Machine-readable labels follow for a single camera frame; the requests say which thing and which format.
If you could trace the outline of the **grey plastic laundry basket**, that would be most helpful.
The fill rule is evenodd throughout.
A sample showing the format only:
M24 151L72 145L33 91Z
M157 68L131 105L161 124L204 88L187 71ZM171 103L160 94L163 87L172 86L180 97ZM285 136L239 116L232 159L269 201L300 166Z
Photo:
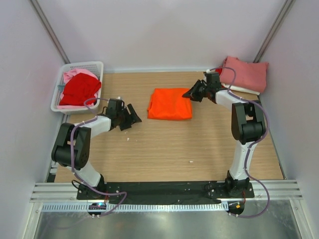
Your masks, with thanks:
M100 61L70 63L60 68L51 110L66 115L84 114L100 104L104 64Z

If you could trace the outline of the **red t-shirt in basket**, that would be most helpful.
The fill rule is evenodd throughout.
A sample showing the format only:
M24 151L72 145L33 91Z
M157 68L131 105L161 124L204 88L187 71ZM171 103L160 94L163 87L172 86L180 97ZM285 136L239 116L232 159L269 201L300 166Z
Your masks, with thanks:
M97 92L101 88L101 82L93 76L79 73L66 83L63 90L63 97L60 100L60 106L84 106L84 102L90 99L86 104L94 103L91 98L96 98Z

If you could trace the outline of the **folded pink t-shirt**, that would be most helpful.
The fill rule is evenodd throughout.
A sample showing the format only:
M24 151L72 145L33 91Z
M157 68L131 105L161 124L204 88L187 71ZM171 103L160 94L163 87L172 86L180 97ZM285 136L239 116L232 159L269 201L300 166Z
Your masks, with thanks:
M224 68L220 82L225 87L229 87L233 81L234 72L228 69L228 67L230 67L236 71L236 79L232 86L242 87L260 93L263 93L266 89L268 62L247 63L236 57L228 56L222 66Z

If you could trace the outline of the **orange t-shirt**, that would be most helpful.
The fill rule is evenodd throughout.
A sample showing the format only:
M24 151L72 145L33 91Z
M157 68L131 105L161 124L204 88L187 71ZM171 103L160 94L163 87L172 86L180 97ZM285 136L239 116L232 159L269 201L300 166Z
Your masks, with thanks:
M147 108L148 118L153 120L190 120L192 104L182 95L187 88L155 88Z

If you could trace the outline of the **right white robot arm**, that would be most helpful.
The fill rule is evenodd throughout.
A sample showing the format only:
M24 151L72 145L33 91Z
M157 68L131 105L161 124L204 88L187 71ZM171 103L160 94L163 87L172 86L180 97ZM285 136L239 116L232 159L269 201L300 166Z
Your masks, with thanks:
M240 197L249 189L249 169L254 150L267 133L259 101L241 98L222 86L217 72L205 72L204 79L184 94L194 102L204 98L231 111L231 133L236 140L234 159L224 183L225 193Z

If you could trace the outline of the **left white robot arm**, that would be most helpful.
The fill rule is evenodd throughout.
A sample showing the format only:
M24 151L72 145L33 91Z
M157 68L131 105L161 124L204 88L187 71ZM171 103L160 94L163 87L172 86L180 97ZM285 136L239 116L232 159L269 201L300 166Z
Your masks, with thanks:
M201 102L203 96L198 82L191 89L157 88L151 94L148 118L189 120L192 118L191 103ZM102 112L90 120L63 123L51 153L52 160L67 167L94 199L101 199L107 190L104 177L89 162L91 139L116 128L124 131L142 123L132 104L125 104L121 98L110 98L107 103Z

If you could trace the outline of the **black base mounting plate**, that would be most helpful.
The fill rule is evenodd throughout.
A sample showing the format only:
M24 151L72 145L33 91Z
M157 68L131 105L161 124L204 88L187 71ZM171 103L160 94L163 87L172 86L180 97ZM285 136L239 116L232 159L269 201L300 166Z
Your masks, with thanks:
M127 205L204 205L227 198L254 198L252 184L229 192L223 181L108 182L105 192L127 192Z

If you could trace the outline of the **aluminium frame rail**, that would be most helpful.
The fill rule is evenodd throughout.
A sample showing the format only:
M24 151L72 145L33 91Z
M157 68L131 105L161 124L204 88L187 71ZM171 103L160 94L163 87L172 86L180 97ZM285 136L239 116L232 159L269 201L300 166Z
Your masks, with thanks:
M271 200L300 200L302 193L296 180L263 180ZM30 202L71 202L77 189L71 183L36 183Z

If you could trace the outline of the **pink t-shirt in basket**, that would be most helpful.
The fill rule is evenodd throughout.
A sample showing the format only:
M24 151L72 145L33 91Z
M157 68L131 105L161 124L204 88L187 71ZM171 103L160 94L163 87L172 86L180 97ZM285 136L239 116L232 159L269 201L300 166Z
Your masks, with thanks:
M82 68L74 68L74 69L72 69L72 70L70 70L68 72L63 73L63 82L64 82L64 84L66 85L66 83L68 83L71 80L72 77L74 77L75 75L77 75L79 73L84 73L84 74L93 76L96 79L98 79L98 77L96 75L94 75L92 72L90 72L89 70L82 69ZM57 108L60 109L60 110L61 109L76 109L76 108L81 108L81 107L84 107L84 106L60 106L59 104L57 106Z

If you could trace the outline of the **folded red t-shirt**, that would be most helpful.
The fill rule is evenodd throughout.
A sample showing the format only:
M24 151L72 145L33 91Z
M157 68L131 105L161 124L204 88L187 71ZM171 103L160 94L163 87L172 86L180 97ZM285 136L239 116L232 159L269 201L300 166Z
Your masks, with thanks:
M217 68L215 69L215 72L217 72L220 77L221 77L222 71L223 71L223 67L222 67L222 66L217 67Z

